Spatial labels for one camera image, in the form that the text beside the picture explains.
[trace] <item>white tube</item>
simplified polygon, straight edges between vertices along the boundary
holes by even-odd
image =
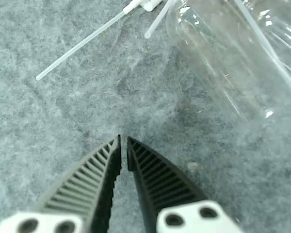
[[[37,77],[37,80],[42,79],[44,76],[46,76],[48,73],[50,73],[54,68],[56,68],[61,62],[66,60],[68,57],[70,57],[73,53],[75,53],[77,50],[79,50],[81,47],[86,45],[88,42],[90,42],[92,39],[94,39],[96,36],[98,36],[100,33],[105,31],[108,27],[113,25],[115,22],[117,22],[121,17],[123,17],[125,13],[121,11],[117,16],[109,20],[107,23],[105,23],[103,26],[98,28],[96,31],[94,31],[92,34],[90,34],[88,37],[86,37],[84,40],[82,40],[80,43],[78,43],[76,46],[74,46],[72,49],[70,49],[68,52],[66,52],[63,56],[58,58],[53,64],[51,64],[49,67],[47,67],[45,70],[43,70]]]
[[[164,18],[165,14],[167,13],[169,8],[171,7],[172,3],[173,3],[173,0],[168,0],[168,2],[165,4],[165,6],[163,7],[163,9],[159,13],[159,15],[156,17],[156,19],[153,21],[153,23],[151,24],[151,26],[149,27],[149,29],[145,33],[146,39],[149,39],[152,36],[153,32],[155,31],[155,29],[157,28],[157,26],[159,25],[161,20]]]

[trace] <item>mounting hole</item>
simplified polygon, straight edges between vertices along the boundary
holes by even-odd
[[[56,227],[55,233],[73,233],[75,225],[71,221],[65,221]]]
[[[206,218],[214,218],[214,217],[218,216],[217,212],[215,212],[211,208],[203,208],[199,212],[200,212],[202,217],[206,217]]]
[[[37,226],[38,226],[38,220],[35,218],[30,218],[20,224],[17,232],[18,233],[31,233],[37,228]]]
[[[181,226],[184,221],[179,215],[171,214],[166,217],[166,223],[168,226]]]

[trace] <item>transparent container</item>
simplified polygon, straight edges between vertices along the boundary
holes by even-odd
[[[291,75],[291,0],[244,0]]]
[[[234,1],[175,0],[166,26],[233,123],[269,118],[291,103],[291,75]]]

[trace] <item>spray nozzle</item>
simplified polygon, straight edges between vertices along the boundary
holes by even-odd
[[[102,25],[100,28],[98,28],[96,31],[94,31],[92,34],[90,34],[88,37],[86,37],[84,40],[79,42],[77,45],[75,45],[73,48],[71,48],[68,52],[66,52],[63,56],[58,58],[55,62],[53,62],[49,67],[47,67],[45,70],[43,70],[37,77],[37,80],[42,79],[45,77],[48,73],[50,73],[53,69],[55,69],[60,63],[62,63],[64,60],[66,60],[68,57],[70,57],[72,54],[74,54],[77,50],[79,50],[81,47],[86,45],[88,42],[90,42],[92,39],[97,37],[99,34],[104,32],[107,28],[112,26],[114,23],[116,23],[120,18],[127,15],[129,12],[131,12],[133,9],[135,9],[137,6],[141,5],[146,11],[152,11],[162,0],[132,0],[126,7],[123,8],[123,10],[115,17],[113,17],[111,20],[109,20],[107,23]]]

